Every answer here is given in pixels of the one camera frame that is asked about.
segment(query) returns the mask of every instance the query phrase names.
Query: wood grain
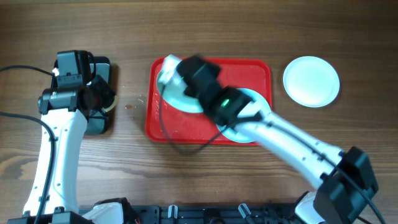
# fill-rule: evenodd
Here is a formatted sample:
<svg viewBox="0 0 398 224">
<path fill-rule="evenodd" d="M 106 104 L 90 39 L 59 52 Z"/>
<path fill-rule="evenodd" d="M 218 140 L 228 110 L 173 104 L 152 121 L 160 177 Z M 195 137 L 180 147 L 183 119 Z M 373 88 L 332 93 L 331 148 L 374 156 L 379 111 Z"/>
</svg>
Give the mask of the wood grain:
<svg viewBox="0 0 398 224">
<path fill-rule="evenodd" d="M 81 206 L 113 197 L 136 205 L 293 202 L 311 187 L 260 147 L 211 146 L 182 157 L 144 134 L 149 69 L 156 58 L 201 53 L 261 59 L 272 70 L 276 113 L 323 141 L 369 153 L 380 185 L 374 201 L 387 222 L 396 223 L 397 9 L 396 1 L 343 0 L 6 4 L 0 5 L 0 66 L 51 70 L 58 51 L 85 49 L 118 68 L 113 124 L 81 146 Z M 341 92 L 331 105 L 304 108 L 285 93 L 283 70 L 302 55 L 322 57 L 336 68 Z M 3 72 L 0 111 L 39 118 L 37 98 L 49 85 L 36 72 Z M 40 126 L 1 117 L 0 128 L 4 223 L 21 215 L 32 187 Z M 363 216 L 377 223 L 370 210 Z"/>
</svg>

